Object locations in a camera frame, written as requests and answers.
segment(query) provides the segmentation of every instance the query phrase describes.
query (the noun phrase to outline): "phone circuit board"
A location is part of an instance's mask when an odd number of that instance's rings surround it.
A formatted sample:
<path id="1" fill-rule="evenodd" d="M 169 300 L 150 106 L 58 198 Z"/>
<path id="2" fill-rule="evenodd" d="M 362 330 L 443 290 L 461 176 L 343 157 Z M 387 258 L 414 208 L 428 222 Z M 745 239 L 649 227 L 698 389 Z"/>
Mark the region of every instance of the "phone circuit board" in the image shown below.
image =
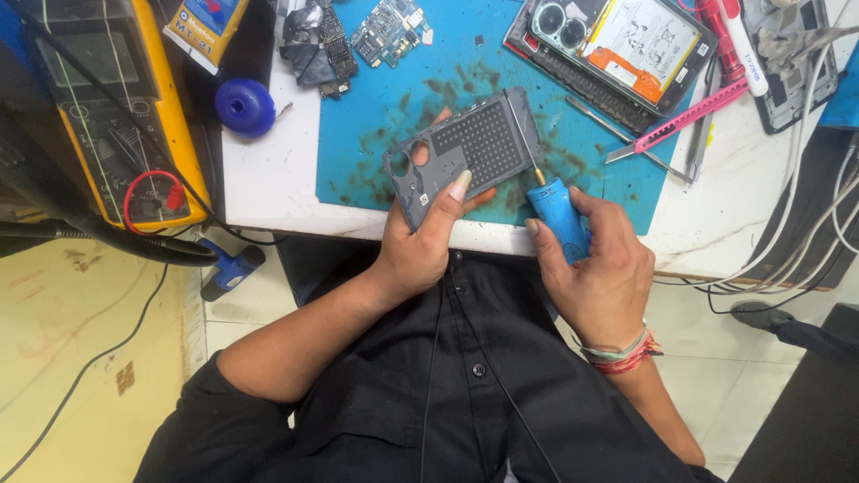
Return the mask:
<path id="1" fill-rule="evenodd" d="M 381 0 L 349 41 L 370 67 L 378 67 L 382 60 L 396 67 L 428 30 L 423 10 L 412 0 Z"/>

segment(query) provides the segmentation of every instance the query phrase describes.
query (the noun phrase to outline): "digital multimeter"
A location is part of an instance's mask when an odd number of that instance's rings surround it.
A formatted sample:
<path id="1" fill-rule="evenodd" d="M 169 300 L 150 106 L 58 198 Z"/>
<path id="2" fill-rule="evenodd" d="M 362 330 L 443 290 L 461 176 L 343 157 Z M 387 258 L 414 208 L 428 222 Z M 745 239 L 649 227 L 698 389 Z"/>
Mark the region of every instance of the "digital multimeter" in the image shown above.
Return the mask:
<path id="1" fill-rule="evenodd" d="M 203 176 L 182 113 L 173 76 L 146 0 L 25 2 L 34 17 L 45 21 L 57 41 L 104 83 L 131 110 L 149 135 L 172 159 L 164 159 L 138 133 L 119 107 L 91 86 L 42 39 L 34 59 L 49 77 L 65 128 L 75 146 L 101 215 L 123 226 L 123 200 L 139 175 L 172 163 L 204 202 L 209 202 Z M 203 209 L 186 194 L 176 211 L 163 206 L 173 182 L 163 176 L 142 180 L 131 195 L 130 222 L 152 230 L 205 219 Z"/>

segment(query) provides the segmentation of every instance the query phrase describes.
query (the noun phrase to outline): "yellow wall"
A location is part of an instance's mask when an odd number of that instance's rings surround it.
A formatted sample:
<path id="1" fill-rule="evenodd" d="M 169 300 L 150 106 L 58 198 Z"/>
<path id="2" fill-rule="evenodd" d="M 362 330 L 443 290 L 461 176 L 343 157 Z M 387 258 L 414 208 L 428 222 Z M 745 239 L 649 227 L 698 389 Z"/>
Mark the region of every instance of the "yellow wall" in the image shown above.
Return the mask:
<path id="1" fill-rule="evenodd" d="M 0 476 L 35 441 L 82 366 L 131 333 L 162 270 L 90 240 L 50 241 L 0 259 Z M 87 370 L 9 483 L 131 481 L 185 379 L 191 274 L 169 268 L 140 332 Z M 134 384 L 120 396 L 116 375 L 132 361 Z"/>

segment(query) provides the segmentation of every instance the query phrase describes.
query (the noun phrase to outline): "screwdriver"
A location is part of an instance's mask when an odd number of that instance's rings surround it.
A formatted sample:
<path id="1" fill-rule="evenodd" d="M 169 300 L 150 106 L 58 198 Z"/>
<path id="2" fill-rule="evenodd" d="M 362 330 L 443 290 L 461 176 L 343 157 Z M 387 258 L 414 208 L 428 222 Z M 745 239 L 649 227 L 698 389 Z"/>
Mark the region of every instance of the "screwdriver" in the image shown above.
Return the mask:
<path id="1" fill-rule="evenodd" d="M 519 134 L 522 136 L 525 151 L 534 166 L 533 174 L 534 180 L 537 181 L 537 187 L 527 191 L 531 206 L 537 212 L 539 219 L 557 237 L 557 241 L 564 249 L 564 258 L 567 263 L 572 264 L 576 260 L 587 258 L 590 250 L 590 236 L 582 225 L 582 214 L 570 202 L 570 190 L 564 187 L 563 182 L 558 177 L 546 181 L 543 171 L 537 168 L 537 161 L 531 153 L 525 132 L 519 123 L 519 116 L 516 115 L 516 110 L 513 108 L 513 103 L 507 96 L 506 90 L 504 96 L 507 98 L 510 112 L 513 114 L 513 121 L 515 121 Z"/>

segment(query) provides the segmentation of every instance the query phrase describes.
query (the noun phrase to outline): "pink utility knife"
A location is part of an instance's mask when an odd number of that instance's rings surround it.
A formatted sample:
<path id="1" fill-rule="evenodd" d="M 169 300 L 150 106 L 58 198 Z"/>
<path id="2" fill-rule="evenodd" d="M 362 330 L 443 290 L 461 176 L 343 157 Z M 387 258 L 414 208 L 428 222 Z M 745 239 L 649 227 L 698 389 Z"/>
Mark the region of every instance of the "pink utility knife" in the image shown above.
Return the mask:
<path id="1" fill-rule="evenodd" d="M 675 132 L 680 131 L 684 127 L 692 124 L 693 122 L 701 119 L 709 113 L 714 113 L 719 109 L 727 106 L 731 102 L 736 101 L 749 89 L 748 81 L 745 77 L 742 77 L 739 81 L 727 86 L 725 89 L 722 89 L 715 94 L 711 95 L 707 99 L 700 101 L 698 104 L 690 107 L 688 110 L 683 112 L 681 115 L 677 116 L 671 121 L 667 122 L 664 125 L 661 125 L 659 128 L 641 136 L 636 140 L 635 143 L 626 146 L 625 148 L 621 148 L 616 151 L 612 151 L 608 153 L 608 158 L 606 159 L 606 164 L 612 161 L 616 161 L 624 156 L 629 156 L 631 154 L 640 155 L 644 151 L 649 150 L 654 144 L 659 143 L 663 139 L 671 136 Z"/>

